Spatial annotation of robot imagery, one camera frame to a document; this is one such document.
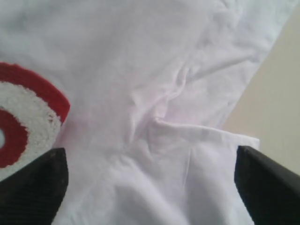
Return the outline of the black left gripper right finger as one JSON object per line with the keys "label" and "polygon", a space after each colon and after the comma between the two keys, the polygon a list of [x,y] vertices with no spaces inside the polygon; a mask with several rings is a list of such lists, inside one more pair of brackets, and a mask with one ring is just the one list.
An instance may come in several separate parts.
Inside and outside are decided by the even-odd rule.
{"label": "black left gripper right finger", "polygon": [[256,225],[300,223],[300,177],[250,146],[239,146],[234,182]]}

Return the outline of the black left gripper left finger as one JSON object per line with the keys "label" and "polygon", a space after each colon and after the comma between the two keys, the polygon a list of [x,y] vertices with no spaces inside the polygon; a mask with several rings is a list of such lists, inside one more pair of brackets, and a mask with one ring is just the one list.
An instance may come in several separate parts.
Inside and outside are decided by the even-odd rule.
{"label": "black left gripper left finger", "polygon": [[64,148],[51,149],[0,182],[2,225],[50,225],[68,187]]}

